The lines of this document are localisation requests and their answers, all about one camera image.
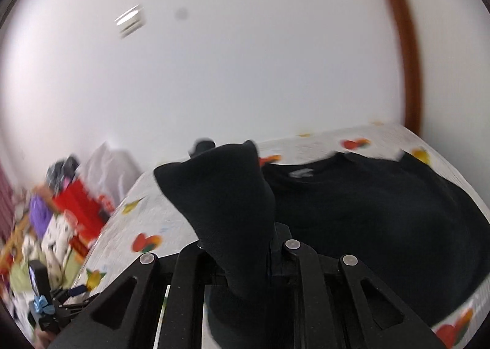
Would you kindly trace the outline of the black Li-Ning sweatshirt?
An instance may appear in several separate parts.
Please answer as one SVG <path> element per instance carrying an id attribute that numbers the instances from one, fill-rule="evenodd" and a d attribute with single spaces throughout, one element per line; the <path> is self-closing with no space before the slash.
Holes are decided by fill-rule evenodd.
<path id="1" fill-rule="evenodd" d="M 204 302 L 220 348 L 289 348 L 287 295 L 271 272 L 277 223 L 320 255 L 358 258 L 435 334 L 435 323 L 489 281 L 488 219 L 408 153 L 274 165 L 251 141 L 204 142 L 154 178 L 221 270 Z"/>

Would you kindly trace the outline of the dark clothes in red bag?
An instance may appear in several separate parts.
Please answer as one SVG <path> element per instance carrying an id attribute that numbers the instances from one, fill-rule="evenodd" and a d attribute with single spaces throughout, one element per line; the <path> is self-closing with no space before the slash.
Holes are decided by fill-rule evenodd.
<path id="1" fill-rule="evenodd" d="M 46 183 L 55 195 L 64 191 L 76 178 L 77 168 L 79 168 L 79 161 L 74 155 L 49 166 Z"/>

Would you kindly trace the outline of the white black-spotted bedding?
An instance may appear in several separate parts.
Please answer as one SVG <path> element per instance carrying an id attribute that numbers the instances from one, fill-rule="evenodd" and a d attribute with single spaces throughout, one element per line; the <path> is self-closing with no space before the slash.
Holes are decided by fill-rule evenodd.
<path id="1" fill-rule="evenodd" d="M 67 259 L 71 252 L 70 240 L 74 230 L 64 214 L 51 217 L 42 239 L 26 234 L 22 243 L 23 262 L 39 260 L 47 267 L 51 288 L 63 284 Z"/>

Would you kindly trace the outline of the white lace fruit tablecloth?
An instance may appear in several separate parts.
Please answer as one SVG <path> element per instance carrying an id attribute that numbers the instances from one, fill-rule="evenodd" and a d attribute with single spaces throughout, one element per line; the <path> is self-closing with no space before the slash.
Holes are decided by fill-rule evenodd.
<path id="1" fill-rule="evenodd" d="M 435 173 L 463 189 L 485 216 L 489 208 L 463 175 L 422 138 L 398 124 L 362 126 L 258 143 L 263 157 L 278 156 L 282 165 L 314 162 L 333 152 L 353 152 L 373 158 L 398 159 L 404 152 L 429 165 Z M 86 283 L 98 294 L 138 255 L 178 253 L 196 234 L 157 188 L 152 172 L 144 173 L 105 225 L 79 272 L 76 284 Z M 489 315 L 487 279 L 453 312 L 434 324 L 450 348 L 465 348 L 483 329 Z"/>

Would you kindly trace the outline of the red paper shopping bag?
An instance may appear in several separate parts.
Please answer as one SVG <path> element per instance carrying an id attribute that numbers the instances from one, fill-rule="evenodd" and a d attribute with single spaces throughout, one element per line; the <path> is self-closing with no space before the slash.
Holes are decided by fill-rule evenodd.
<path id="1" fill-rule="evenodd" d="M 79 240 L 91 248 L 110 219 L 111 215 L 105 207 L 89 193 L 79 179 L 56 194 L 53 201 L 66 215 Z"/>

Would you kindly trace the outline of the purple bag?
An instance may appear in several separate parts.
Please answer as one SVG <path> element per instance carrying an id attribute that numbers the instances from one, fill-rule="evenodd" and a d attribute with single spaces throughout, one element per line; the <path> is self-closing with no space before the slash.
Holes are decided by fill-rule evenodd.
<path id="1" fill-rule="evenodd" d="M 29 218 L 38 239 L 42 239 L 46 233 L 52 215 L 52 211 L 42 197 L 39 197 L 38 195 L 31 197 L 29 204 Z"/>

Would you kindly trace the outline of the white Miniso plastic bag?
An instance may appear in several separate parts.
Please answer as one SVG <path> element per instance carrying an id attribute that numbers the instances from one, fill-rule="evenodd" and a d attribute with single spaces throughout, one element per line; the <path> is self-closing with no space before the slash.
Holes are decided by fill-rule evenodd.
<path id="1" fill-rule="evenodd" d="M 76 173 L 91 197 L 113 214 L 142 171 L 127 151 L 102 143 Z"/>

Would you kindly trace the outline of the brown wooden door frame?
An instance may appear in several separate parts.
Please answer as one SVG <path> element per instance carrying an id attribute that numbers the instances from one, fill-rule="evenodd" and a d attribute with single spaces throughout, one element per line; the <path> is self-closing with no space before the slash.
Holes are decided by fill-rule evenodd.
<path id="1" fill-rule="evenodd" d="M 388 0 L 399 38 L 405 89 L 404 126 L 420 134 L 423 116 L 423 74 L 420 48 L 408 0 Z"/>

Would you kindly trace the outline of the white wall switch box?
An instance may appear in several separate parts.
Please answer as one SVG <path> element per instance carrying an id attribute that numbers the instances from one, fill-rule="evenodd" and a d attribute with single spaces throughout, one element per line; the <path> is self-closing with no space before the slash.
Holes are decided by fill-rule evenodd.
<path id="1" fill-rule="evenodd" d="M 135 5 L 115 19 L 115 27 L 120 38 L 126 38 L 144 26 L 145 22 L 144 8 L 141 5 Z"/>

